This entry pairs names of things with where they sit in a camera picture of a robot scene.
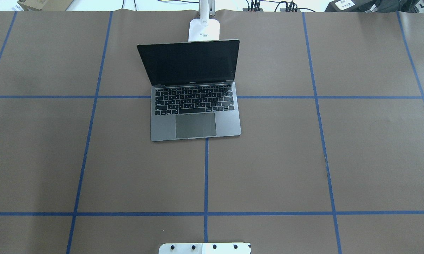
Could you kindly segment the black power adapter box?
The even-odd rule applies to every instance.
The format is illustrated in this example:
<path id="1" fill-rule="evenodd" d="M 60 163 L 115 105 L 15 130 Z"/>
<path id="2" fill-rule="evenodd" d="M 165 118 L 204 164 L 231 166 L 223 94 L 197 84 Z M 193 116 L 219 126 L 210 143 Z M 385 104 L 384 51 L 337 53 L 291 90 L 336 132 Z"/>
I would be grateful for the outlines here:
<path id="1" fill-rule="evenodd" d="M 325 12 L 370 12 L 376 8 L 376 0 L 333 0 Z"/>

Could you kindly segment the brown cardboard box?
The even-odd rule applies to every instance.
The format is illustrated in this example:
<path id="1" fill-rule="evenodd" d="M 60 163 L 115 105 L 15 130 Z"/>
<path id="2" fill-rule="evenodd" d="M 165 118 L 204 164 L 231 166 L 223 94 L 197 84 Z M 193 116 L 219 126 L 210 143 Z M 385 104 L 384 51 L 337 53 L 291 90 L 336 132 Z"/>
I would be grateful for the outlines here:
<path id="1" fill-rule="evenodd" d="M 73 0 L 18 0 L 25 11 L 66 11 Z"/>

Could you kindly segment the grey laptop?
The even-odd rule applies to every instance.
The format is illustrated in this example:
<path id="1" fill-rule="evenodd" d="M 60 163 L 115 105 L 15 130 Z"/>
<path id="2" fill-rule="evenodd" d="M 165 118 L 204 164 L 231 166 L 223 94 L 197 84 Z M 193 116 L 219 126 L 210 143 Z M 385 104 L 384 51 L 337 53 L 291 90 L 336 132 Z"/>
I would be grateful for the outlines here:
<path id="1" fill-rule="evenodd" d="M 241 135 L 239 39 L 137 45 L 151 85 L 150 139 Z"/>

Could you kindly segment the white desk lamp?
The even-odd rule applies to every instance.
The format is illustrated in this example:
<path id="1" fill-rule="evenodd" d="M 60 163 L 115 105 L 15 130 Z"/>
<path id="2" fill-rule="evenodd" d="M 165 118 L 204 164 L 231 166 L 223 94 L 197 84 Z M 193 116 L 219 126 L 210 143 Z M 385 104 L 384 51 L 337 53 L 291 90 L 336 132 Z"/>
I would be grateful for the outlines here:
<path id="1" fill-rule="evenodd" d="M 199 17 L 189 24 L 188 42 L 218 41 L 220 39 L 220 23 L 215 16 L 215 0 L 199 0 Z"/>

